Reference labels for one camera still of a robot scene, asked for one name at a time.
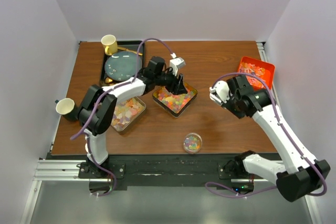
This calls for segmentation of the gold tin of gummy candies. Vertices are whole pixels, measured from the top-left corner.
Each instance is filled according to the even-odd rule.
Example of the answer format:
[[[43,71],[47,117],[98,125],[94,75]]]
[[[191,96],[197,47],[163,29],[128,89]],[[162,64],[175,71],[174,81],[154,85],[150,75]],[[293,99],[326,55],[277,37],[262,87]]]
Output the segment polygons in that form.
[[[166,112],[178,118],[198,95],[198,91],[191,85],[184,83],[184,86],[187,90],[185,94],[173,95],[165,87],[160,87],[153,92],[152,98]]]

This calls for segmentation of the orange box of lollipops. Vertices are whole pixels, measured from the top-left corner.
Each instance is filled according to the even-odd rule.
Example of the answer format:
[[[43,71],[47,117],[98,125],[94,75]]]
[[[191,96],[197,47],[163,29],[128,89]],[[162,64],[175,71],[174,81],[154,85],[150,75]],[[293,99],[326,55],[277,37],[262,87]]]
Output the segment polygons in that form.
[[[244,56],[240,60],[238,72],[255,74],[269,89],[272,88],[275,66],[271,63]]]

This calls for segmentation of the clear plastic jar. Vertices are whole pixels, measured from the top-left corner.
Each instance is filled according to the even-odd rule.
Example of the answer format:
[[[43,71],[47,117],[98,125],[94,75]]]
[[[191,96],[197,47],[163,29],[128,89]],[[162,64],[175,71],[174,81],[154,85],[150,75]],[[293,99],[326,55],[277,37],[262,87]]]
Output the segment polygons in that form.
[[[183,148],[189,154],[196,154],[201,147],[202,138],[197,133],[189,133],[183,141]]]

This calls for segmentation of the silver tin of popsicle candies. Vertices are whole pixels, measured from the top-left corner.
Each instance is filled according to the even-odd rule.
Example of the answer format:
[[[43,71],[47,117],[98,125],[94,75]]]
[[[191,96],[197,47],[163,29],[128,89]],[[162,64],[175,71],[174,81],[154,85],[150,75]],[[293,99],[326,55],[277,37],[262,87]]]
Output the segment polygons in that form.
[[[145,103],[138,97],[117,103],[110,126],[119,133],[125,132],[141,117],[145,110]]]

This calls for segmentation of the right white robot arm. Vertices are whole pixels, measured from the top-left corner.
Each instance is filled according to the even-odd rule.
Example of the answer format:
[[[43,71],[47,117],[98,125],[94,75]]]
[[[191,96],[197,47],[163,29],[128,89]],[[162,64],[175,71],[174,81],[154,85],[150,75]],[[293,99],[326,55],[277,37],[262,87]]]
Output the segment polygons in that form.
[[[239,119],[253,119],[276,148],[281,163],[246,151],[227,164],[230,172],[239,178],[257,175],[273,183],[289,202],[309,195],[320,197],[327,193],[326,177],[331,167],[318,160],[298,139],[283,118],[268,86],[254,90],[248,73],[229,73],[228,80],[218,79],[210,88],[210,98]]]

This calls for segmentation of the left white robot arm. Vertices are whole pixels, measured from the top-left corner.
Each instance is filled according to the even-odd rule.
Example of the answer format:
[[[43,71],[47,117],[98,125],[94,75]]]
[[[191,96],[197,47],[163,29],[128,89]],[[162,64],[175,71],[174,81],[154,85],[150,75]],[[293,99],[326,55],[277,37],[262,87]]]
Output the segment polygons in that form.
[[[148,65],[130,79],[110,87],[92,85],[88,89],[78,109],[81,129],[70,139],[74,140],[81,134],[86,136],[87,157],[93,162],[90,171],[97,178],[105,177],[109,171],[109,165],[105,162],[108,159],[106,131],[111,125],[118,103],[143,96],[156,86],[165,87],[173,95],[187,93],[183,75],[178,73],[185,66],[185,61],[175,54],[171,56],[167,70],[163,69],[163,58],[152,57]]]

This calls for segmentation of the black serving tray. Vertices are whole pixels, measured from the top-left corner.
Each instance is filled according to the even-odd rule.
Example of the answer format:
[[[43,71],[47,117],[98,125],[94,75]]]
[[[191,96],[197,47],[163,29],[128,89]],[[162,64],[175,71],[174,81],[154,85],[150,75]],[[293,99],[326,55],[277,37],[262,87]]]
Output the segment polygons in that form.
[[[117,44],[118,44],[118,47],[125,47],[125,48],[128,48],[128,49],[132,49],[132,50],[136,50],[138,49],[138,46],[139,44],[141,43],[141,40],[131,40],[131,41],[117,41]],[[143,53],[143,56],[140,56],[142,58],[142,68],[144,66],[144,60],[145,60],[145,53],[144,53],[144,48],[145,48],[145,45],[142,45],[140,47],[140,50],[139,52]],[[99,81],[99,85],[101,87],[104,87],[104,86],[111,86],[111,85],[107,85],[104,83],[104,80],[106,77],[108,77],[105,73],[105,70],[104,70],[104,64],[107,60],[109,56],[108,55],[104,55],[104,59],[103,59],[103,63],[102,63],[102,69],[101,69],[101,75],[100,75],[100,81]],[[119,83],[120,81],[113,81],[113,84],[112,85],[115,85],[117,83]]]

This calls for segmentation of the blue-grey plate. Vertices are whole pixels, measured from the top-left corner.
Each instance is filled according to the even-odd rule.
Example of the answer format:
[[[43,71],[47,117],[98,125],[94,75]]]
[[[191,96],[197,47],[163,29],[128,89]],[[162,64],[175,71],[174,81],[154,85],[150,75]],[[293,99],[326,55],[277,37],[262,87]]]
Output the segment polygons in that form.
[[[142,68],[142,58],[131,52],[116,52],[104,64],[106,75],[114,81],[127,81]]]

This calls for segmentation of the gold spoon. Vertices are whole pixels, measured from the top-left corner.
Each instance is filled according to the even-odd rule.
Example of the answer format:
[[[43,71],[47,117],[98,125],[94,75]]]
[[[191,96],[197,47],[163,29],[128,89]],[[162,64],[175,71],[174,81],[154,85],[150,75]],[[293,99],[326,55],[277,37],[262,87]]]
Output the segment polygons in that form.
[[[104,80],[104,83],[107,84],[107,85],[112,85],[113,84],[113,80],[109,77],[106,77],[105,80]]]

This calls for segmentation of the yellow mug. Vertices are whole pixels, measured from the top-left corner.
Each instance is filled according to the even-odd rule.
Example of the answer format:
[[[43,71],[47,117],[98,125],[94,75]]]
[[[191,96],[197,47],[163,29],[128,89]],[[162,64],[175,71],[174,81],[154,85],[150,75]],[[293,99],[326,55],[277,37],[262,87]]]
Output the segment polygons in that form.
[[[112,56],[118,52],[118,44],[114,35],[105,35],[101,38],[101,43],[104,47],[104,53],[108,56]]]

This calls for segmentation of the dark green paper cup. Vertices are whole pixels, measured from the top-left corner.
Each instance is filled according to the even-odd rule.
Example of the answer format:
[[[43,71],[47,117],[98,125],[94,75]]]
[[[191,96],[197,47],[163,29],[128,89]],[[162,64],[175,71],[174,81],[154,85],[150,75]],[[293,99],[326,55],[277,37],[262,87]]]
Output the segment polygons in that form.
[[[67,121],[75,122],[78,120],[78,106],[71,98],[56,100],[56,112]]]

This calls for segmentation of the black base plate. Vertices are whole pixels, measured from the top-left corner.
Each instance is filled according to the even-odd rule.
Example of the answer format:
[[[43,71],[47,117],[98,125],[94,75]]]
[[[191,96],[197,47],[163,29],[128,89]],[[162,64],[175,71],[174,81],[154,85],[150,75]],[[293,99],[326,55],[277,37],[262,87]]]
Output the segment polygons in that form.
[[[86,160],[77,164],[80,179],[102,182],[107,171],[117,178],[117,190],[131,186],[202,187],[206,182],[230,185],[250,179],[233,172],[233,154],[111,155],[102,169]]]

